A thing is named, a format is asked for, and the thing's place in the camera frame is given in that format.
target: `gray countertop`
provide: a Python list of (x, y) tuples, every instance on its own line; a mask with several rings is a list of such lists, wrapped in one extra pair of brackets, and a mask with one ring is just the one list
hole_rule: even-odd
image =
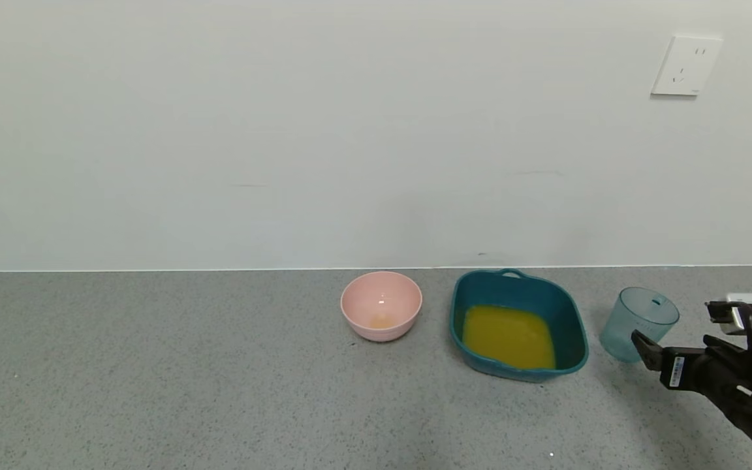
[(707, 399), (597, 340), (642, 285), (681, 310), (663, 344), (699, 346), (720, 334), (704, 301), (752, 291), (752, 267), (526, 271), (570, 292), (591, 345), (543, 386), (460, 360), (465, 270), (403, 271), (424, 305), (388, 344), (338, 309), (361, 271), (0, 274), (0, 469), (752, 469)]

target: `pink bowl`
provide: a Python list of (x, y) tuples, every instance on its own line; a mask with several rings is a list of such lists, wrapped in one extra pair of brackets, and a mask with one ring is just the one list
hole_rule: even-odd
[(408, 276), (376, 271), (353, 279), (341, 294), (341, 311), (364, 339), (390, 341), (414, 326), (423, 304), (420, 286)]

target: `teal baking dish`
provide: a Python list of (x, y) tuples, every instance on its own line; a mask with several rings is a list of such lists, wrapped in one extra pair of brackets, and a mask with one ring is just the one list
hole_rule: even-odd
[[(463, 344), (463, 324), (472, 306), (499, 306), (539, 315), (550, 330), (555, 369), (518, 369), (475, 354)], [(477, 270), (463, 274), (454, 286), (451, 338), (471, 368), (484, 374), (527, 382), (543, 382), (582, 369), (588, 360), (588, 340), (576, 303), (555, 283), (519, 270)]]

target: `cup handle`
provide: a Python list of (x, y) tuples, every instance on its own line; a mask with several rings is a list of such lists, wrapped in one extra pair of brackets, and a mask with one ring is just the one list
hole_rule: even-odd
[(504, 270), (496, 271), (495, 274), (499, 276), (507, 276), (507, 274), (514, 274), (514, 276), (507, 276), (507, 277), (522, 277), (523, 279), (531, 279), (530, 276), (522, 273), (519, 270), (516, 270), (515, 268), (504, 268)]
[(660, 294), (655, 295), (654, 298), (651, 299), (651, 302), (659, 307), (663, 306), (663, 304), (666, 304), (666, 302), (668, 301), (669, 301), (668, 298), (665, 298), (663, 297), (663, 295), (660, 295)]

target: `baking dish handle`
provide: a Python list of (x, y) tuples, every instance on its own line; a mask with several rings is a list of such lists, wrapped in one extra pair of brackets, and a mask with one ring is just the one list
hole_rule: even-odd
[(524, 279), (532, 279), (531, 276), (528, 276), (524, 273), (522, 273), (519, 270), (516, 270), (515, 268), (504, 268), (504, 270), (496, 271), (495, 274), (499, 276), (507, 276), (507, 277), (524, 277)]

